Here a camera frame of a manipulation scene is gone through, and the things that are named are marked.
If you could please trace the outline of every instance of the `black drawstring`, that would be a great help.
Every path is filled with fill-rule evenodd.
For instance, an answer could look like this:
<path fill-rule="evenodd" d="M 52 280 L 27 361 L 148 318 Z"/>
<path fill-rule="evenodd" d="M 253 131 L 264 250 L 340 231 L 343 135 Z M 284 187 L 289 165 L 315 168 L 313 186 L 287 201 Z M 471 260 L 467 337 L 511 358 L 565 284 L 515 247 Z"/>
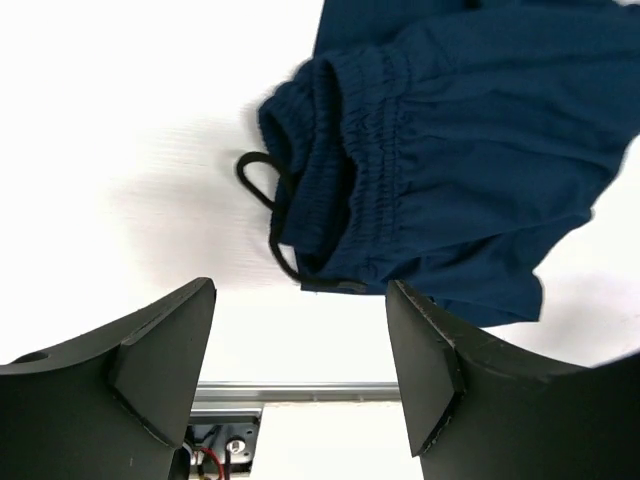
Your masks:
<path fill-rule="evenodd" d="M 271 227 L 271 234 L 269 235 L 269 249 L 276 259 L 278 265 L 284 273 L 292 280 L 298 283 L 304 283 L 305 285 L 319 287 L 319 288 L 347 288 L 359 293 L 366 291 L 366 285 L 362 282 L 356 282 L 352 280 L 328 280 L 323 278 L 310 277 L 303 275 L 296 271 L 287 260 L 284 258 L 282 249 L 280 248 L 280 237 L 282 236 L 282 230 L 284 228 L 284 219 L 286 218 L 286 210 L 276 205 L 276 203 L 269 199 L 264 193 L 256 187 L 251 180 L 247 178 L 245 169 L 252 163 L 263 163 L 272 167 L 278 175 L 280 175 L 280 182 L 284 186 L 284 189 L 289 196 L 289 199 L 293 198 L 295 193 L 296 184 L 291 175 L 291 172 L 276 158 L 266 153 L 261 152 L 249 152 L 245 153 L 236 164 L 236 175 L 240 183 L 249 190 L 254 197 L 256 197 L 260 203 L 271 210 L 278 221 L 273 222 Z"/>

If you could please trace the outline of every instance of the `red wire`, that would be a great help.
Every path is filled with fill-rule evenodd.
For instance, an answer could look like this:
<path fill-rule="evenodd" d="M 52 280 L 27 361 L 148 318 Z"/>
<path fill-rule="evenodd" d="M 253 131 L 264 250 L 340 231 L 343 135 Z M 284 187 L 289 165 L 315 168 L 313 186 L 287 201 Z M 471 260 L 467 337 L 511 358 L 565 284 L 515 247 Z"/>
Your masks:
<path fill-rule="evenodd" d="M 222 468 L 222 463 L 220 463 L 220 459 L 216 455 L 216 452 L 206 447 L 201 447 L 200 451 L 208 456 L 211 460 L 213 460 L 213 463 L 216 464 L 216 467 L 218 467 L 218 476 L 220 477 L 220 480 L 229 480 L 228 478 L 224 478 L 224 469 Z"/>

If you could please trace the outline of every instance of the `white surface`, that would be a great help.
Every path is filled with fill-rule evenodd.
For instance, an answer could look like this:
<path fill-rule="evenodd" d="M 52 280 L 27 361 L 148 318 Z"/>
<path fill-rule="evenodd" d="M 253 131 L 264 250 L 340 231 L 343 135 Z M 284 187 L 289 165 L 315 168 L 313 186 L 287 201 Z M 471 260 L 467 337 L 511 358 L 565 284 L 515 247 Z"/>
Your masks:
<path fill-rule="evenodd" d="M 400 404 L 273 405 L 251 480 L 423 480 Z"/>
<path fill-rule="evenodd" d="M 204 275 L 220 295 L 203 380 L 394 380 L 383 299 L 298 292 L 232 173 L 261 148 L 255 106 L 310 54 L 320 10 L 0 4 L 0 363 Z M 582 364 L 640 346 L 638 150 L 541 267 L 542 322 L 499 334 Z"/>

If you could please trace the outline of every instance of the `folded clothing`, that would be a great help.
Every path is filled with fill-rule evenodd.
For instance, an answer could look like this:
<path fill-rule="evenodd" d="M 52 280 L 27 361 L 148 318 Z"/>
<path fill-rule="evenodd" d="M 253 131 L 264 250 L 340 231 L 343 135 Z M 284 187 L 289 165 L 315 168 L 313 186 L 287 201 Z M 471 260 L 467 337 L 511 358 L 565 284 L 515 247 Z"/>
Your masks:
<path fill-rule="evenodd" d="M 537 320 L 534 268 L 640 133 L 630 12 L 462 12 L 304 64 L 259 110 L 294 183 L 272 229 L 300 273 L 366 294 L 403 279 L 479 326 Z"/>

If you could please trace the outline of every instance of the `garment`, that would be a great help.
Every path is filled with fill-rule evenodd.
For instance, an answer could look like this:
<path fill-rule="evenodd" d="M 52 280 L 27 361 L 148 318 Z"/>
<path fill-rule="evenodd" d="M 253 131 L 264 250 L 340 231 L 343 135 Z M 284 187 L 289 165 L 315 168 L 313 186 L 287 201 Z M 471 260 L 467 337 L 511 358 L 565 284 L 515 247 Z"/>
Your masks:
<path fill-rule="evenodd" d="M 301 274 L 403 279 L 478 326 L 537 320 L 533 269 L 640 133 L 634 13 L 464 11 L 302 65 L 259 110 L 295 184 L 272 229 Z"/>

